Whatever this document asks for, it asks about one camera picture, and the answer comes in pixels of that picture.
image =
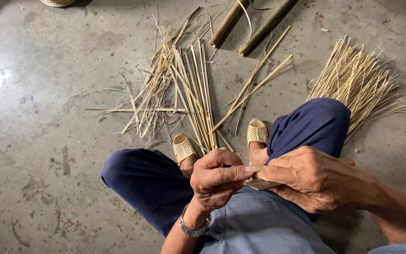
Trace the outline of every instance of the foot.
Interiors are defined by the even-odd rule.
[[[183,172],[183,176],[190,179],[190,176],[194,171],[194,164],[196,161],[197,157],[195,156],[195,154],[192,154],[181,162],[180,169],[181,172]]]
[[[261,142],[250,142],[250,163],[249,165],[264,165],[269,159],[266,144]]]

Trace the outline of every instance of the person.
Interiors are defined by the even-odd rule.
[[[159,151],[125,149],[101,176],[166,237],[162,253],[334,253],[312,224],[334,209],[370,212],[389,245],[368,253],[406,253],[406,194],[339,159],[350,114],[337,100],[313,99],[279,117],[268,139],[252,120],[248,166],[224,149],[201,159],[175,149],[179,165]],[[258,191],[244,185],[250,177],[281,185]]]

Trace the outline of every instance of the beige slipper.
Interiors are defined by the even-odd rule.
[[[178,166],[181,165],[181,162],[184,159],[192,154],[195,154],[195,158],[198,158],[198,154],[195,152],[194,146],[184,134],[178,134],[173,138],[173,151],[175,152]]]
[[[250,150],[250,142],[256,141],[263,144],[267,144],[269,141],[269,133],[264,123],[258,118],[253,118],[249,123],[249,129],[247,132],[247,142]]]

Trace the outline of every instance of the wristwatch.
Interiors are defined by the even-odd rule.
[[[184,207],[183,212],[181,213],[180,216],[180,227],[181,230],[183,230],[183,232],[187,235],[193,236],[193,237],[200,237],[201,235],[203,235],[206,232],[207,226],[209,225],[209,223],[211,222],[211,214],[209,214],[209,216],[206,218],[205,223],[203,224],[203,226],[199,229],[199,230],[192,230],[188,227],[186,227],[186,225],[184,224],[183,221],[183,215],[184,212],[186,211],[187,207],[189,206],[189,204],[186,205],[186,207]]]

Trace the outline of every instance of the concrete floor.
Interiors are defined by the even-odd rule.
[[[176,28],[200,5],[211,15],[224,12],[214,21],[217,27],[232,3],[159,1],[159,22]],[[275,7],[277,2],[257,0],[254,5]],[[272,12],[247,10],[254,31]],[[86,9],[0,0],[0,253],[160,251],[163,237],[100,179],[112,152],[145,146],[138,137],[128,144],[133,132],[113,134],[131,114],[100,118],[83,110],[114,107],[121,93],[104,88],[122,86],[120,72],[139,89],[137,69],[148,67],[145,59],[154,45],[152,13],[152,0],[94,0]],[[342,35],[352,35],[366,50],[383,51],[385,59],[396,56],[388,66],[398,73],[406,98],[406,1],[301,0],[277,26],[275,38],[289,24],[292,28],[271,60],[283,61],[293,53],[293,64],[251,97],[238,136],[238,113],[228,121],[228,141],[245,162],[248,121],[258,117],[270,124],[303,103],[307,84],[319,77],[330,46]],[[211,96],[218,97],[213,98],[216,120],[227,112],[222,106],[240,91],[264,47],[262,43],[249,57],[234,52],[248,34],[243,15],[214,57],[218,64],[210,65]],[[258,80],[274,66],[265,65]],[[173,135],[191,133],[186,120],[180,126]],[[228,137],[229,128],[222,132]],[[162,130],[157,140],[164,139]],[[173,158],[168,143],[155,148]],[[406,190],[406,114],[365,125],[344,147],[343,157]],[[365,253],[386,244],[366,212],[330,213],[316,227],[339,253]]]

